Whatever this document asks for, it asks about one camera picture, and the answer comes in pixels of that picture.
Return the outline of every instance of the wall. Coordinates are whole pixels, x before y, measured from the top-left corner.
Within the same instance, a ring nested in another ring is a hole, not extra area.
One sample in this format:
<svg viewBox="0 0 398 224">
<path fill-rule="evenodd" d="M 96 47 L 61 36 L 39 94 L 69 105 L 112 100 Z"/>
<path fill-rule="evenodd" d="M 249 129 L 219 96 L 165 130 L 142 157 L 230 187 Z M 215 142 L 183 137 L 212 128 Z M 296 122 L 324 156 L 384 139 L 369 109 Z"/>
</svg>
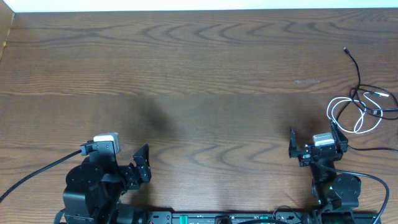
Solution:
<svg viewBox="0 0 398 224">
<path fill-rule="evenodd" d="M 6 5 L 6 3 L 4 3 L 4 1 L 0 0 L 0 60 L 7 43 L 6 40 L 13 18 L 14 12 Z"/>
<path fill-rule="evenodd" d="M 397 0 L 6 0 L 14 12 L 398 7 Z"/>
</svg>

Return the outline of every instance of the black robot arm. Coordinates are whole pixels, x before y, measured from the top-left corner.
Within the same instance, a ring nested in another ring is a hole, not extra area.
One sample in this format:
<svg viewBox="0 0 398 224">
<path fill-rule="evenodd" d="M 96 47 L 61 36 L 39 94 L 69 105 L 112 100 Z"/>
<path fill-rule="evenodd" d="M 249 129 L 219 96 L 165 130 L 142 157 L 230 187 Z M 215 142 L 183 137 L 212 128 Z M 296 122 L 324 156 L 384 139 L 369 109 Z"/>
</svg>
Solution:
<svg viewBox="0 0 398 224">
<path fill-rule="evenodd" d="M 67 175 L 63 193 L 65 219 L 68 223 L 146 223 L 139 208 L 119 204 L 128 190 L 137 190 L 149 183 L 149 147 L 145 144 L 134 155 L 136 166 L 118 166 L 120 152 L 117 133 L 95 136 L 80 146 L 82 156 L 88 156 Z"/>
<path fill-rule="evenodd" d="M 361 180 L 355 175 L 337 174 L 327 169 L 335 169 L 334 162 L 343 157 L 347 151 L 348 140 L 330 121 L 330 133 L 317 134 L 312 144 L 300 149 L 296 143 L 295 133 L 290 129 L 289 156 L 297 157 L 300 166 L 310 166 L 312 172 L 313 196 L 318 197 L 321 208 L 313 211 L 310 218 L 313 222 L 322 223 L 322 216 L 332 213 L 352 215 L 352 209 L 359 206 Z"/>
</svg>

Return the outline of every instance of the black cable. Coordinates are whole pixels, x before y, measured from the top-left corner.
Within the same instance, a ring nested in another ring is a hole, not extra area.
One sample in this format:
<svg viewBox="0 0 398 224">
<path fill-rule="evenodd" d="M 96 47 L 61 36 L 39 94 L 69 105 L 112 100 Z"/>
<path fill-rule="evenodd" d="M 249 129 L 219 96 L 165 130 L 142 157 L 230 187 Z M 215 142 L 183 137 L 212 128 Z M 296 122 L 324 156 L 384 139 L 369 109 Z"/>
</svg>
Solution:
<svg viewBox="0 0 398 224">
<path fill-rule="evenodd" d="M 294 215 L 299 219 L 299 220 L 301 220 L 301 217 L 299 217 L 299 215 L 293 210 L 293 208 L 291 208 L 290 206 L 287 206 L 287 205 L 281 205 L 281 206 L 279 206 L 279 207 L 277 207 L 275 210 L 274 210 L 274 212 L 272 213 L 272 218 L 273 219 L 276 219 L 276 211 L 278 211 L 278 209 L 280 209 L 280 208 L 282 208 L 282 207 L 286 207 L 286 208 L 288 208 L 288 209 L 290 209 L 293 213 L 294 213 Z"/>
<path fill-rule="evenodd" d="M 15 190 L 18 186 L 20 186 L 20 185 L 21 185 L 22 183 L 24 183 L 25 181 L 29 180 L 31 177 L 34 177 L 35 175 L 37 175 L 37 174 L 39 174 L 39 173 L 41 173 L 41 172 L 43 172 L 43 171 L 46 171 L 46 170 L 48 170 L 49 168 L 51 168 L 51 167 L 53 167 L 53 166 L 55 166 L 55 165 L 58 165 L 58 164 L 60 164 L 61 162 L 65 161 L 65 160 L 67 160 L 67 159 L 71 158 L 72 156 L 75 156 L 75 155 L 77 155 L 77 154 L 79 154 L 79 153 L 81 153 L 81 150 L 78 150 L 78 151 L 76 151 L 76 152 L 73 152 L 73 153 L 71 153 L 71 154 L 65 156 L 64 158 L 59 159 L 59 160 L 57 160 L 57 161 L 55 161 L 55 162 L 53 162 L 53 163 L 51 163 L 51 164 L 49 164 L 49 165 L 47 165 L 47 166 L 45 166 L 45 167 L 43 167 L 43 168 L 37 170 L 37 171 L 35 171 L 35 172 L 33 172 L 33 173 L 27 175 L 26 177 L 22 178 L 22 180 L 18 181 L 16 184 L 14 184 L 12 187 L 10 187 L 10 189 L 8 189 L 8 190 L 6 191 L 6 193 L 4 193 L 4 194 L 0 197 L 0 203 L 7 197 L 7 195 L 9 195 L 13 190 Z"/>
<path fill-rule="evenodd" d="M 377 216 L 375 217 L 375 219 L 372 222 L 372 224 L 376 224 L 377 223 L 377 221 L 380 219 L 381 214 L 383 214 L 384 209 L 386 209 L 388 198 L 390 196 L 390 190 L 388 188 L 388 185 L 382 179 L 380 179 L 378 177 L 375 177 L 373 175 L 370 175 L 370 174 L 363 174 L 363 173 L 353 172 L 353 171 L 332 169 L 330 167 L 327 167 L 327 166 L 324 166 L 324 165 L 321 165 L 321 164 L 317 164 L 315 162 L 314 162 L 314 164 L 316 164 L 317 166 L 320 166 L 320 167 L 322 167 L 322 168 L 324 168 L 324 169 L 326 169 L 328 171 L 339 172 L 339 173 L 342 173 L 342 174 L 357 175 L 357 176 L 361 176 L 361 177 L 367 177 L 367 178 L 370 178 L 370 179 L 373 179 L 373 180 L 376 180 L 376 181 L 380 182 L 384 186 L 384 188 L 386 189 L 386 197 L 384 198 L 384 202 L 383 202 L 383 205 L 381 206 L 381 209 L 380 209 L 379 213 L 377 214 Z"/>
<path fill-rule="evenodd" d="M 240 222 L 238 224 L 257 224 L 257 223 L 276 223 L 276 224 L 289 224 L 287 222 L 283 222 L 280 220 L 274 220 L 274 219 L 267 219 L 267 220 L 262 220 L 262 219 L 255 219 L 255 220 L 249 220 L 245 222 Z"/>
<path fill-rule="evenodd" d="M 65 208 L 62 209 L 61 211 L 59 211 L 54 218 L 54 224 L 60 224 L 61 223 L 61 219 L 63 217 L 63 214 L 65 214 Z"/>
<path fill-rule="evenodd" d="M 398 153 L 398 149 L 392 149 L 392 148 L 389 148 L 389 147 L 374 147 L 374 148 L 365 148 L 365 149 L 355 148 L 355 147 L 350 146 L 350 145 L 348 145 L 348 147 L 354 149 L 355 151 L 386 150 L 386 151 L 391 151 L 391 152 L 397 152 Z"/>
<path fill-rule="evenodd" d="M 392 94 L 392 93 L 391 93 L 390 91 L 388 91 L 388 90 L 385 90 L 385 89 L 380 88 L 380 87 L 378 87 L 378 86 L 362 84 L 362 83 L 361 83 L 361 74 L 360 74 L 360 72 L 359 72 L 358 64 L 356 63 L 355 59 L 353 58 L 353 56 L 351 55 L 351 53 L 349 52 L 349 50 L 348 50 L 346 47 L 344 47 L 343 50 L 344 50 L 344 52 L 350 57 L 350 59 L 351 59 L 351 60 L 354 62 L 354 64 L 355 64 L 356 73 L 358 74 L 358 84 L 357 84 L 354 88 L 350 89 L 350 91 L 349 91 L 349 97 L 351 98 L 351 101 L 347 102 L 347 103 L 340 109 L 340 111 L 339 111 L 338 114 L 337 114 L 336 121 L 338 121 L 338 119 L 339 119 L 340 115 L 342 114 L 342 112 L 346 109 L 346 107 L 347 107 L 351 102 L 353 102 L 353 103 L 355 104 L 355 106 L 357 106 L 362 112 L 364 112 L 364 113 L 366 113 L 366 114 L 368 114 L 368 115 L 370 115 L 370 116 L 373 116 L 373 117 L 375 117 L 375 118 L 381 118 L 381 119 L 386 119 L 386 120 L 396 120 L 396 119 L 398 119 L 398 116 L 395 117 L 395 118 L 387 118 L 387 117 L 379 116 L 379 115 L 377 115 L 377 114 L 373 114 L 373 113 L 372 113 L 373 111 L 380 111 L 380 109 L 374 109 L 374 108 L 369 108 L 369 107 L 367 107 L 367 106 L 364 106 L 363 102 L 362 102 L 361 99 L 359 98 L 358 91 L 368 91 L 368 92 L 371 92 L 371 93 L 374 93 L 374 92 L 373 92 L 373 91 L 370 91 L 370 90 L 366 90 L 366 89 L 364 89 L 364 88 L 360 88 L 361 86 L 370 87 L 370 88 L 375 88 L 375 89 L 378 89 L 378 90 L 381 90 L 381 91 L 385 91 L 386 93 L 388 93 L 388 95 L 390 95 L 390 96 L 394 99 L 394 103 L 396 104 L 396 107 L 397 107 L 397 108 L 398 108 L 398 100 L 397 100 L 397 98 L 394 96 L 394 94 Z M 383 111 L 383 110 L 386 110 L 386 111 L 394 111 L 395 108 L 382 108 L 382 111 Z"/>
</svg>

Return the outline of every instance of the white cable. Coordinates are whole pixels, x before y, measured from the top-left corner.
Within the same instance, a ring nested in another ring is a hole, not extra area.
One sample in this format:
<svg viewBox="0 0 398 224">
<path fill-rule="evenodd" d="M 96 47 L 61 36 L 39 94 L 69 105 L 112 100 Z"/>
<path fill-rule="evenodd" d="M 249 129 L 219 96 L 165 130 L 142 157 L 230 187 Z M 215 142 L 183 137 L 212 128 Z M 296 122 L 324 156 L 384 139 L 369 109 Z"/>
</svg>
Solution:
<svg viewBox="0 0 398 224">
<path fill-rule="evenodd" d="M 366 99 L 368 99 L 371 103 L 373 103 L 374 105 L 376 105 L 379 109 L 381 109 L 381 107 L 380 107 L 376 102 L 374 102 L 373 100 L 371 100 L 369 97 L 366 96 L 366 94 L 368 94 L 368 93 L 369 93 L 369 92 L 364 93 L 363 96 L 364 96 Z M 341 99 L 341 100 L 340 100 L 339 102 L 337 102 L 337 103 L 332 107 L 332 109 L 331 109 L 331 111 L 330 111 L 330 115 L 331 115 L 331 116 L 329 116 L 329 107 L 330 107 L 331 103 L 334 102 L 335 100 L 338 100 L 338 99 Z M 369 131 L 372 131 L 373 129 L 375 129 L 375 128 L 379 125 L 379 123 L 381 122 L 382 117 L 383 117 L 383 111 L 382 111 L 382 110 L 380 110 L 381 115 L 380 115 L 379 121 L 378 121 L 371 129 L 368 129 L 368 130 L 365 130 L 365 131 L 360 131 L 361 128 L 362 128 L 363 122 L 364 122 L 364 116 L 365 116 L 365 114 L 366 114 L 366 113 L 365 113 L 365 112 L 366 112 L 366 108 L 364 109 L 364 111 L 362 111 L 361 109 L 358 108 L 358 109 L 359 109 L 359 112 L 361 113 L 361 116 L 359 117 L 359 119 L 358 119 L 357 122 L 355 123 L 355 126 L 354 126 L 353 131 L 348 131 L 347 129 L 343 128 L 343 127 L 339 124 L 339 122 L 337 122 L 337 120 L 336 120 L 336 118 L 335 118 L 335 115 L 333 114 L 333 112 L 334 112 L 336 106 L 339 105 L 340 103 L 346 102 L 346 101 L 352 101 L 352 99 L 351 99 L 351 98 L 348 98 L 348 97 L 336 97 L 336 98 L 332 99 L 332 100 L 329 102 L 328 108 L 326 109 L 326 115 L 328 116 L 328 118 L 329 118 L 329 119 L 332 119 L 342 131 L 345 131 L 345 132 L 347 132 L 347 133 L 363 134 L 363 133 L 366 133 L 366 132 L 369 132 Z"/>
</svg>

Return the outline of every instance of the wire bundle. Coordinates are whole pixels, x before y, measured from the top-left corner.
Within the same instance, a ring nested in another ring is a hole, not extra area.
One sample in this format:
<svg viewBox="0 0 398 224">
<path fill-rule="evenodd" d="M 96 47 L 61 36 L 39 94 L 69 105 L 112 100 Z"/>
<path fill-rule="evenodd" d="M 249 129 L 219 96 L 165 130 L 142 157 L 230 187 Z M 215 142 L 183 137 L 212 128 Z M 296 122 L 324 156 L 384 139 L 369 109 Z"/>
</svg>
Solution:
<svg viewBox="0 0 398 224">
<path fill-rule="evenodd" d="M 369 97 L 366 96 L 366 94 L 368 94 L 368 93 L 370 93 L 370 92 L 367 91 L 367 92 L 363 93 L 363 96 L 364 96 L 366 99 L 368 99 L 371 103 L 373 103 L 375 106 L 377 106 L 379 109 L 381 109 L 381 107 L 380 107 L 376 102 L 374 102 L 373 100 L 371 100 Z M 378 94 L 378 95 L 380 95 L 380 96 L 385 96 L 385 95 L 382 95 L 382 93 L 378 93 L 378 92 L 374 92 L 374 93 L 375 93 L 375 94 Z M 340 100 L 340 101 L 337 102 L 337 103 L 335 103 L 335 105 L 332 107 L 332 109 L 331 109 L 331 111 L 330 111 L 330 116 L 329 116 L 329 108 L 330 108 L 330 105 L 331 105 L 335 100 Z M 369 128 L 368 130 L 365 130 L 365 131 L 360 131 L 361 128 L 363 127 L 364 116 L 366 115 L 366 110 L 367 110 L 367 109 L 365 108 L 365 109 L 362 111 L 361 108 L 358 108 L 358 109 L 359 109 L 359 112 L 360 112 L 360 114 L 361 114 L 361 116 L 359 117 L 359 119 L 358 119 L 357 122 L 355 123 L 355 126 L 354 126 L 353 130 L 352 130 L 352 131 L 349 131 L 349 130 L 343 128 L 343 127 L 341 126 L 341 124 L 337 121 L 337 119 L 335 118 L 334 111 L 335 111 L 335 108 L 336 108 L 337 105 L 339 105 L 339 104 L 342 103 L 342 102 L 346 102 L 346 101 L 348 101 L 348 102 L 351 102 L 351 101 L 359 102 L 359 100 L 352 100 L 351 98 L 348 98 L 348 97 L 336 97 L 336 98 L 332 99 L 332 100 L 329 102 L 328 108 L 326 109 L 326 116 L 328 116 L 329 119 L 332 119 L 342 131 L 345 131 L 345 132 L 347 132 L 347 133 L 363 134 L 363 133 L 366 133 L 366 132 L 369 132 L 369 131 L 372 131 L 373 129 L 375 129 L 375 128 L 379 125 L 379 123 L 381 122 L 382 116 L 383 116 L 383 110 L 380 110 L 380 118 L 379 118 L 379 120 L 377 121 L 377 123 L 376 123 L 372 128 Z M 361 103 L 363 106 L 366 106 L 366 104 L 365 104 L 364 102 L 361 101 L 360 103 Z"/>
<path fill-rule="evenodd" d="M 362 84 L 361 83 L 361 74 L 359 72 L 359 67 L 358 64 L 356 63 L 355 59 L 353 58 L 353 56 L 351 55 L 351 53 L 349 52 L 349 50 L 344 47 L 343 48 L 344 52 L 350 57 L 350 59 L 354 62 L 355 67 L 356 67 L 356 73 L 358 74 L 358 84 L 350 89 L 349 91 L 349 97 L 336 97 L 334 99 L 332 99 L 329 102 L 328 108 L 326 109 L 326 115 L 329 119 L 332 119 L 337 125 L 338 127 L 342 130 L 345 131 L 347 133 L 355 133 L 355 134 L 363 134 L 369 131 L 372 131 L 373 129 L 375 129 L 381 122 L 382 119 L 385 120 L 396 120 L 398 119 L 398 116 L 396 117 L 385 117 L 384 112 L 398 112 L 398 100 L 397 98 L 394 96 L 394 94 L 392 94 L 390 91 L 380 88 L 378 86 L 373 86 L 373 85 L 367 85 L 367 84 Z M 376 92 L 376 91 L 372 91 L 372 90 L 368 90 L 365 88 L 372 88 L 372 89 L 376 89 L 376 90 L 380 90 L 383 91 L 384 93 L 381 92 Z M 362 102 L 362 100 L 359 97 L 359 91 L 363 91 L 363 96 L 369 100 L 372 104 L 374 104 L 377 108 L 369 108 L 366 106 L 366 104 L 364 102 Z M 394 100 L 394 104 L 396 106 L 396 108 L 381 108 L 376 102 L 374 102 L 373 100 L 371 100 L 369 97 L 367 97 L 366 95 L 370 93 L 374 96 L 384 96 L 384 97 L 392 97 L 392 99 Z M 337 102 L 331 109 L 330 111 L 330 115 L 329 115 L 329 108 L 331 106 L 331 104 L 335 101 L 335 100 L 339 100 L 339 102 Z M 345 105 L 339 110 L 337 116 L 335 117 L 334 115 L 334 110 L 336 108 L 337 105 L 339 105 L 342 102 L 346 102 Z M 342 125 L 338 122 L 339 117 L 341 116 L 342 112 L 347 108 L 347 106 L 353 102 L 355 104 L 355 106 L 359 109 L 360 112 L 360 117 L 357 120 L 357 122 L 354 125 L 354 128 L 352 131 L 347 130 L 345 128 L 342 127 Z M 372 127 L 369 128 L 368 130 L 365 131 L 361 131 L 361 128 L 363 127 L 363 122 L 364 122 L 364 116 L 368 114 L 370 116 L 373 116 L 375 118 L 379 118 L 379 120 L 377 121 L 377 123 Z M 372 150 L 387 150 L 387 151 L 392 151 L 392 152 L 398 152 L 397 149 L 392 149 L 389 147 L 373 147 L 373 148 L 366 148 L 366 149 L 360 149 L 360 148 L 356 148 L 356 147 L 352 147 L 352 146 L 348 146 L 350 148 L 352 148 L 353 150 L 356 151 L 372 151 Z"/>
</svg>

